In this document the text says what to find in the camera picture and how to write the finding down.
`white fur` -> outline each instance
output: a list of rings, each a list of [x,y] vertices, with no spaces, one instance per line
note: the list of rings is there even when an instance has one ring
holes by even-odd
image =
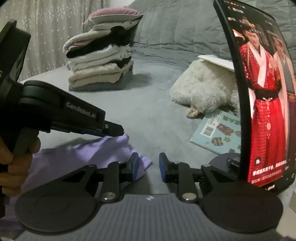
[[[190,105],[187,117],[211,112],[221,105],[230,105],[239,115],[239,99],[235,74],[223,67],[198,59],[176,80],[170,90],[176,103]]]

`stack of folded clothes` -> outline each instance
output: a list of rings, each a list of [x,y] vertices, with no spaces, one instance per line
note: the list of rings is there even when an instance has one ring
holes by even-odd
[[[121,90],[132,77],[131,44],[142,14],[129,8],[104,8],[85,21],[92,29],[69,39],[63,52],[72,70],[71,91]]]

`smartphone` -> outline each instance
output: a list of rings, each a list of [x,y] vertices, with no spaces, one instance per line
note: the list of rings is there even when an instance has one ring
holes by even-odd
[[[295,179],[296,80],[275,19],[240,1],[215,0],[241,107],[239,178],[281,192]]]

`light blue notebook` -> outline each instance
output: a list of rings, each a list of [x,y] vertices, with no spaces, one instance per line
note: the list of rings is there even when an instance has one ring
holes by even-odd
[[[217,154],[240,153],[240,118],[222,110],[207,113],[190,141]]]

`curtain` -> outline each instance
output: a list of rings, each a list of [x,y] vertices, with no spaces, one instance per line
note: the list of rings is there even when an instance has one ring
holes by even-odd
[[[65,65],[64,43],[86,31],[88,15],[104,7],[106,0],[8,0],[0,8],[0,30],[14,19],[31,34],[19,81]]]

